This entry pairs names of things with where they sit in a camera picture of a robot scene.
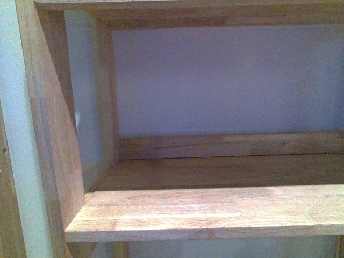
wood grain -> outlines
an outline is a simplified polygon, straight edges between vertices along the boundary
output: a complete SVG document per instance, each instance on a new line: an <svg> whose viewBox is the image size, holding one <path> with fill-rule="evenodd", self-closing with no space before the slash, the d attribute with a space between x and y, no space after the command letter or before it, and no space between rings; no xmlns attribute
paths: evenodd
<svg viewBox="0 0 344 258"><path fill-rule="evenodd" d="M344 186L97 191L69 242L344 234Z"/></svg>
<svg viewBox="0 0 344 258"><path fill-rule="evenodd" d="M344 184L343 154L125 160L96 191Z"/></svg>
<svg viewBox="0 0 344 258"><path fill-rule="evenodd" d="M130 258L129 243L115 242L112 244L113 258Z"/></svg>
<svg viewBox="0 0 344 258"><path fill-rule="evenodd" d="M71 257L63 232L85 197L65 17L33 0L16 6L54 257Z"/></svg>
<svg viewBox="0 0 344 258"><path fill-rule="evenodd" d="M17 194L0 104L0 257L26 258Z"/></svg>
<svg viewBox="0 0 344 258"><path fill-rule="evenodd" d="M113 39L112 31L99 20L96 21L96 34L99 128L103 159L110 168L118 162L119 152Z"/></svg>
<svg viewBox="0 0 344 258"><path fill-rule="evenodd" d="M311 25L344 23L344 5L285 5L94 11L114 30L215 26Z"/></svg>
<svg viewBox="0 0 344 258"><path fill-rule="evenodd" d="M48 10L107 10L150 8L196 8L225 6L275 6L300 4L336 4L343 0L35 0L37 6Z"/></svg>
<svg viewBox="0 0 344 258"><path fill-rule="evenodd" d="M113 30L344 23L344 1L50 1L49 9L86 9Z"/></svg>
<svg viewBox="0 0 344 258"><path fill-rule="evenodd" d="M343 153L344 131L120 138L120 159Z"/></svg>

wooden frame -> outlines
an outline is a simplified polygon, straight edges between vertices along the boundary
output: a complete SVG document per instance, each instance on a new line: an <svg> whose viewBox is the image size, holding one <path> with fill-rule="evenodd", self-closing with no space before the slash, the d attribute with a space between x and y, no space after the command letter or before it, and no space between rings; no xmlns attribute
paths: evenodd
<svg viewBox="0 0 344 258"><path fill-rule="evenodd" d="M237 0L199 0L199 1L113 1L113 0L16 0L20 34L23 44L26 75L30 93L30 101L33 113L35 135L40 161L40 168L46 193L46 206L48 221L51 230L54 256L57 257L91 257L95 241L126 241L147 240L153 232L153 239L180 239L178 235L187 239L199 238L228 238L231 232L245 229L238 237L259 236L259 228L265 230L269 236L300 235L300 234L344 234L344 218L340 216L344 212L344 185L329 185L316 187L275 187L257 189L222 189L211 190L210 197L204 203L183 198L185 192L169 190L167 192L152 192L158 196L157 202L162 206L168 203L160 200L162 193L169 196L170 201L181 200L187 206L188 202L195 205L209 205L214 203L212 194L238 196L238 207L245 212L245 198L243 192L252 192L259 198L264 198L267 203L268 214L282 216L274 210L274 205L283 200L294 199L302 204L310 205L308 211L318 216L318 220L305 222L306 225L297 226L297 220L291 225L288 221L281 223L281 231L274 231L274 227L264 227L266 221L255 224L258 231L254 231L253 224L238 223L227 230L223 224L207 224L201 228L188 227L188 220L175 220L178 214L170 219L161 220L160 225L166 228L153 226L152 221L142 220L133 231L127 227L125 220L106 222L120 223L121 234L115 235L112 224L107 228L101 228L94 224L92 230L83 228L78 221L82 221L82 214L88 214L87 210L92 204L106 208L107 205L119 205L116 198L119 196L136 196L137 192L106 192L103 195L98 192L90 194L85 204L85 195L82 182L80 155L78 151L77 132L75 124L75 112L73 104L73 92L71 90L70 69L68 61L68 48L66 28L63 10L84 9L89 10L97 18L97 44L98 44L98 79L99 85L99 117L102 125L103 155L107 167L114 166L119 157L122 158L152 158L152 157L195 157L195 156L231 156L231 155L271 155L271 154L305 154L305 153L343 153L342 132L305 133L302 137L296 134L279 135L276 141L275 135L251 135L248 136L213 136L213 137L177 137L159 138L157 147L165 149L166 142L172 142L168 148L173 149L166 153L160 151L158 155L152 153L152 146L157 143L157 138L151 139L119 139L116 107L116 89L114 87L114 60L112 33L113 29L123 28L162 28L162 27L192 27L192 26L228 26L228 25L290 25L290 24L331 24L344 22L343 1L321 0L274 0L274 1L237 1ZM270 148L271 139L279 147ZM236 142L236 149L228 148L232 142ZM174 144L182 142L183 146L175 151ZM198 145L190 150L188 146ZM204 152L199 144L211 146L210 152ZM138 200L147 201L140 193ZM336 207L335 210L317 213L312 206L314 198L325 198L321 203L326 207ZM102 203L104 199L112 202ZM293 205L285 207L285 212L293 213ZM221 221L228 221L230 214L223 215ZM136 235L144 232L145 236Z"/></svg>
<svg viewBox="0 0 344 258"><path fill-rule="evenodd" d="M17 194L0 103L0 257L26 258Z"/></svg>

wooden shelf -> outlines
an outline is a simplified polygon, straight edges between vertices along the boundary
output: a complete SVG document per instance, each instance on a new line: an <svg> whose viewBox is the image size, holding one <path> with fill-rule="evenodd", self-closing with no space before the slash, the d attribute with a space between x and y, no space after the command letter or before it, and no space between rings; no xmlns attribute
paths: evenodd
<svg viewBox="0 0 344 258"><path fill-rule="evenodd" d="M66 238L344 234L344 185L333 185L344 183L343 171L343 154L120 161L67 227Z"/></svg>
<svg viewBox="0 0 344 258"><path fill-rule="evenodd" d="M344 152L341 132L121 139L112 37L132 28L344 23L343 0L16 0L16 7L54 257L92 257L94 244L78 242L344 235L343 154L330 154ZM184 158L120 161L87 200L63 12L72 9L96 18L104 166L123 157ZM270 154L280 156L250 156Z"/></svg>
<svg viewBox="0 0 344 258"><path fill-rule="evenodd" d="M344 22L344 2L339 0L36 0L36 4L50 10L89 10L113 30Z"/></svg>

shelf lip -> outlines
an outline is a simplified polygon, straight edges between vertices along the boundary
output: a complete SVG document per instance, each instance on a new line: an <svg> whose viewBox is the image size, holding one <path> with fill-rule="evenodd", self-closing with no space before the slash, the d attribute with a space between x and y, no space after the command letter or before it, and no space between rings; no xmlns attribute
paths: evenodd
<svg viewBox="0 0 344 258"><path fill-rule="evenodd" d="M131 8L195 8L207 6L266 6L296 4L336 4L343 0L35 0L37 6L49 10L109 10Z"/></svg>
<svg viewBox="0 0 344 258"><path fill-rule="evenodd" d="M96 191L67 242L344 235L344 184Z"/></svg>

